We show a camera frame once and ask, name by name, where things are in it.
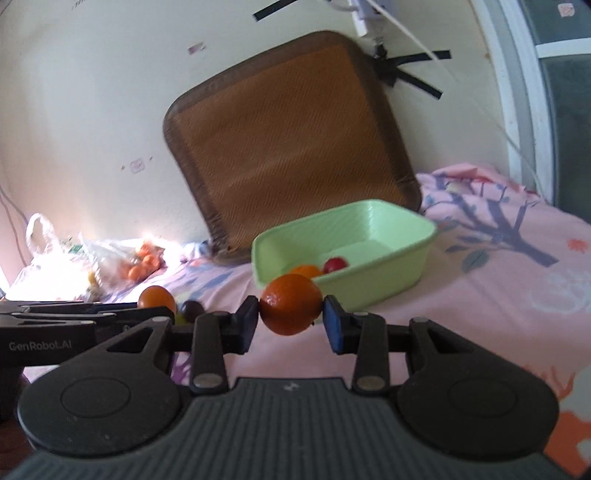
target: white wall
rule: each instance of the white wall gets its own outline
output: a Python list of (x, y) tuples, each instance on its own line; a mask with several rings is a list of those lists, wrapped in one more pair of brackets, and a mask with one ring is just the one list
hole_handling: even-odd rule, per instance
[[(12, 0), (0, 17), (0, 158), (17, 203), (60, 235), (207, 236), (164, 143), (180, 94), (231, 65), (315, 30), (355, 36), (349, 14), (299, 0), (257, 23), (271, 0)], [(403, 2), (401, 18), (502, 118), (492, 66), (467, 0)], [(417, 49), (394, 30), (391, 54)], [(204, 42), (205, 49), (187, 49)], [(391, 92), (417, 170), (460, 161), (506, 172), (506, 151), (458, 88), (429, 63), (407, 67), (445, 91)], [(145, 169), (132, 174), (130, 162)]]

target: orange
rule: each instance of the orange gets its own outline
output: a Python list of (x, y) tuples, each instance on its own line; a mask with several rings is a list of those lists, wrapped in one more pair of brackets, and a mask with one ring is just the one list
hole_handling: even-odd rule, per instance
[(160, 268), (160, 257), (148, 254), (142, 260), (142, 265), (145, 266), (149, 272), (154, 273)]
[(177, 313), (177, 303), (174, 297), (164, 287), (152, 285), (146, 288), (138, 300), (140, 309), (149, 309), (150, 307), (168, 307), (174, 314)]
[(295, 335), (306, 330), (322, 312), (322, 292), (309, 278), (288, 273), (267, 285), (259, 311), (269, 330)]
[(321, 276), (322, 270), (319, 269), (316, 265), (300, 265), (298, 267), (292, 268), (290, 270), (290, 273), (303, 275), (306, 278), (314, 278)]
[(148, 277), (148, 272), (143, 265), (131, 267), (127, 274), (127, 278), (136, 283), (144, 281), (146, 277)]
[(144, 242), (140, 248), (136, 249), (138, 257), (144, 259), (146, 255), (154, 253), (154, 246), (151, 242)]

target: pink bedsheet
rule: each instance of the pink bedsheet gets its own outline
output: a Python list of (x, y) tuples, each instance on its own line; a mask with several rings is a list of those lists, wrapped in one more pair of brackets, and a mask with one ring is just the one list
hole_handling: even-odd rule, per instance
[[(573, 475), (591, 462), (591, 226), (547, 206), (493, 171), (459, 165), (421, 174), (423, 210), (436, 221), (422, 280), (369, 308), (389, 323), (429, 317), (544, 378), (560, 399), (547, 453)], [(215, 267), (197, 259), (148, 281), (178, 302), (234, 311), (257, 295), (250, 265)], [(133, 301), (145, 284), (113, 301)], [(251, 350), (226, 356), (231, 378), (351, 378), (354, 358), (332, 354), (322, 325), (281, 337), (262, 322)], [(186, 382), (187, 355), (173, 372)], [(391, 355), (403, 382), (403, 355)]]

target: white plastic bag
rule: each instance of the white plastic bag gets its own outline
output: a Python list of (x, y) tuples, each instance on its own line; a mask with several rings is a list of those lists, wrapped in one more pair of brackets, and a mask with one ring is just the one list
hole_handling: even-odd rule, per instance
[[(34, 240), (35, 225), (41, 226), (41, 242)], [(8, 300), (80, 300), (89, 286), (90, 263), (84, 255), (67, 251), (42, 214), (36, 213), (27, 225), (27, 248), (31, 264), (21, 270), (8, 290)]]
[(126, 290), (164, 266), (164, 248), (150, 241), (87, 240), (80, 243), (102, 294)]

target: green plastic basin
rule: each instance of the green plastic basin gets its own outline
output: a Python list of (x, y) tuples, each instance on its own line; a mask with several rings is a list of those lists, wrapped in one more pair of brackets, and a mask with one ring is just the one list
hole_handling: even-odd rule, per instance
[(343, 257), (349, 266), (314, 279), (350, 312), (385, 300), (421, 278), (437, 228), (410, 210), (382, 200), (363, 200), (284, 223), (252, 244), (259, 288), (303, 264)]

